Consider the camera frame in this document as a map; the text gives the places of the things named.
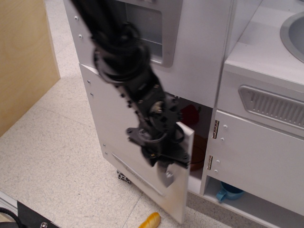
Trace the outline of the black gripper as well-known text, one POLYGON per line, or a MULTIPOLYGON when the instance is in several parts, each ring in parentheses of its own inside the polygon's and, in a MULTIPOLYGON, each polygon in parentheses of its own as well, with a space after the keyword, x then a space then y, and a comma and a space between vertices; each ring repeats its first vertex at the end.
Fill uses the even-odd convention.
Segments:
POLYGON ((172 134, 165 133, 157 139, 152 139, 143 128, 128 128, 126 133, 131 142, 141 147, 142 155, 151 167, 162 162, 188 168, 190 156, 181 146, 185 133, 179 125, 174 126, 172 134))

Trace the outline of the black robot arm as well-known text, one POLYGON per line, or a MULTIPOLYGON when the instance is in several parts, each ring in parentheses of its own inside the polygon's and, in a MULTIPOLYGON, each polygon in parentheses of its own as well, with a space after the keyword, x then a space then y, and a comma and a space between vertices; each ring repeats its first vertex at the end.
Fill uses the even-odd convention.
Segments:
POLYGON ((139 30, 118 17, 112 0, 75 0, 73 5, 91 33, 100 77, 120 92, 138 117, 139 126, 126 131, 130 141, 140 146, 151 166, 175 163, 188 168, 178 102, 163 90, 153 72, 150 51, 139 30))

